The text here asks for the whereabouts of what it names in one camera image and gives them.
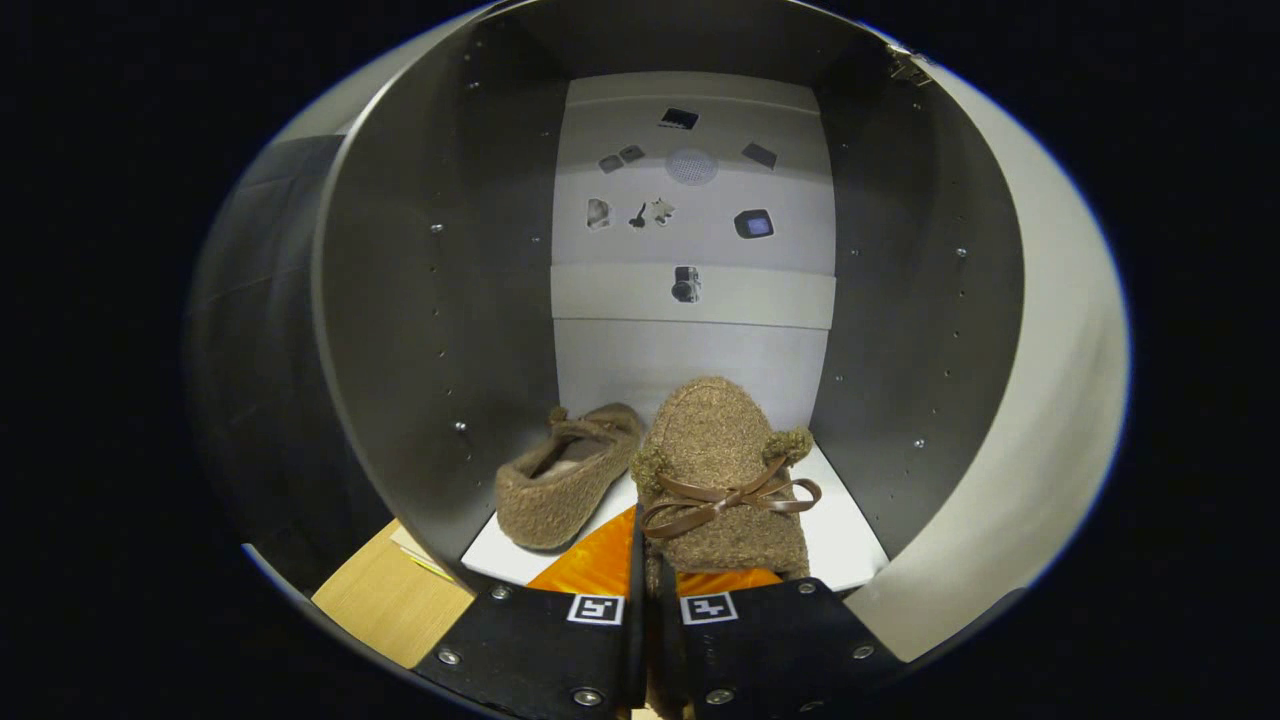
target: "orange cloth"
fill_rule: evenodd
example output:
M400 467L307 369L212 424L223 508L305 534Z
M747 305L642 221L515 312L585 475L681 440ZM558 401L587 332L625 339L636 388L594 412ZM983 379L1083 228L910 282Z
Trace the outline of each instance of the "orange cloth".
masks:
M636 509L631 506L568 548L538 574L529 587L582 594L631 593L631 534ZM680 596L712 594L781 583L769 570L753 568L733 573L677 573Z

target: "circular mesh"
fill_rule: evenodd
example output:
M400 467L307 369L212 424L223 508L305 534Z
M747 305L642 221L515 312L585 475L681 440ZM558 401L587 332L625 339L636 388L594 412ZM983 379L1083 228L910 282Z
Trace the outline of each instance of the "circular mesh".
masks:
M680 184L707 184L719 165L701 150L685 147L667 156L667 174Z

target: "brown ribbon bow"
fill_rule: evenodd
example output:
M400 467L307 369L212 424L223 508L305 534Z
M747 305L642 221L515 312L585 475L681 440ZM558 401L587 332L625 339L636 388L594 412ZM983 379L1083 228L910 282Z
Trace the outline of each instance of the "brown ribbon bow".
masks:
M764 473L755 478L750 483L739 488L700 488L698 486L690 486L668 478L667 475L657 475L658 484L660 484L667 491L684 496L677 500L671 500L667 502L659 502L653 507L644 511L640 516L640 529L644 532L645 537L649 538L671 538L689 530L710 523L719 516L721 512L733 507L735 505L750 505L760 510L772 510L773 512L803 512L809 510L822 500L822 488L818 483L808 479L800 480L783 480L773 482L773 475L777 474L778 469L786 461L786 456L778 457L769 462ZM786 489L791 486L800 486L809 491L813 496L812 500L768 500L768 496ZM649 525L649 520L658 512L667 510L668 507L696 507L692 512L687 515L681 515L669 523L662 525Z

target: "gray curved wall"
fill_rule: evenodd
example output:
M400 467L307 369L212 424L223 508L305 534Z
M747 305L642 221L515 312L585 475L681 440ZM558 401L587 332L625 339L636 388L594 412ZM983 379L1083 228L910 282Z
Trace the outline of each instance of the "gray curved wall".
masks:
M210 480L242 542L307 596L392 518L334 414L311 323L320 188L342 140L259 154L209 233L187 310Z

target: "brown slipper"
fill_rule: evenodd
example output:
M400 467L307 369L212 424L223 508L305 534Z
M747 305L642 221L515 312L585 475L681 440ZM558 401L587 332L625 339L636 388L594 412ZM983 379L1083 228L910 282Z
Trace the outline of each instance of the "brown slipper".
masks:
M658 410L631 464L645 537L682 573L764 568L809 574L796 512L822 492L787 468L813 448L804 428L776 433L764 411L724 378L699 378ZM796 500L794 486L812 500Z
M640 415L617 402L577 420L557 407L550 425L549 438L498 469L498 527L531 550L573 539L626 471L644 434Z

